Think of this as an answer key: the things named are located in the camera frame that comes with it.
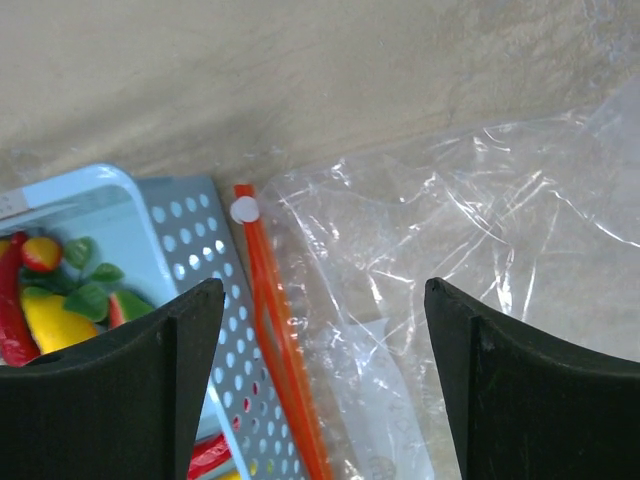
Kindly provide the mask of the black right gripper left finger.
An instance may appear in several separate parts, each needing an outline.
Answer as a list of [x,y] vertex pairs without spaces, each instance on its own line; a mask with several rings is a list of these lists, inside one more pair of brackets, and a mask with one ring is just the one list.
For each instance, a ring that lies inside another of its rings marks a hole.
[[222,323],[205,280],[148,315],[1,370],[5,479],[183,479]]

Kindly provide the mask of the red yellow fruit sprig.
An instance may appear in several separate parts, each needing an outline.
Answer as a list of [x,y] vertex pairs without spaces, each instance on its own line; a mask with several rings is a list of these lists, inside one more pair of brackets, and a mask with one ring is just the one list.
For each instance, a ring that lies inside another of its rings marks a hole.
[[65,311],[94,323],[108,316],[108,286],[124,279],[124,272],[109,262],[94,259],[95,242],[89,236],[60,244],[51,237],[27,239],[20,248],[20,280],[28,297],[58,295]]

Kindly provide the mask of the watermelon slice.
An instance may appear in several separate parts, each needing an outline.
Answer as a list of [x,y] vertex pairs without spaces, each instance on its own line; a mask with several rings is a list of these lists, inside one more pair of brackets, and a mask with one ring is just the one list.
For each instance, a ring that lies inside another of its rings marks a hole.
[[141,318],[153,310],[150,304],[131,291],[115,291],[109,295],[109,328]]

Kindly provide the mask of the light blue plastic basket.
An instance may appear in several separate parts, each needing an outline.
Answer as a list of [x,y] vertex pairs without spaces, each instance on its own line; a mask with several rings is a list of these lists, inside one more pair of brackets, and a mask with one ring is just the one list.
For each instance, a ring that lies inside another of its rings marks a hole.
[[89,236],[94,259],[154,310],[199,283],[222,283],[221,328],[196,442],[223,433],[244,479],[305,479],[284,408],[252,326],[252,296],[213,182],[205,176],[136,179],[91,165],[1,195],[1,231],[63,242]]

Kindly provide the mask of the clear bag with orange zipper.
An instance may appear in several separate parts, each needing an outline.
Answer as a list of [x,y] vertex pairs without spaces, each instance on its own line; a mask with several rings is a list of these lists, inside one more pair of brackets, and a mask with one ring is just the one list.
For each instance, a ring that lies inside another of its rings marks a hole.
[[336,479],[461,476],[424,308],[441,278],[639,365],[639,81],[235,189],[258,331]]

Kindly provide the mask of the red chili pepper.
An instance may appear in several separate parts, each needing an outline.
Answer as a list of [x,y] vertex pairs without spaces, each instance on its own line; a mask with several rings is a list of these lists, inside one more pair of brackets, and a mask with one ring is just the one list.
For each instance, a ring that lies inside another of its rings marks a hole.
[[1,356],[13,367],[22,367],[40,355],[20,302],[21,248],[28,236],[19,231],[1,256]]
[[187,479],[197,479],[223,465],[231,458],[231,451],[223,433],[205,439],[194,446]]

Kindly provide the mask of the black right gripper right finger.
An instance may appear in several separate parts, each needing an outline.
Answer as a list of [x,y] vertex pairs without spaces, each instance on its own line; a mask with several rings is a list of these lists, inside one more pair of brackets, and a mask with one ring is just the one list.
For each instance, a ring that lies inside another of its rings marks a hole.
[[557,338],[441,278],[424,308],[464,479],[636,479],[639,365]]

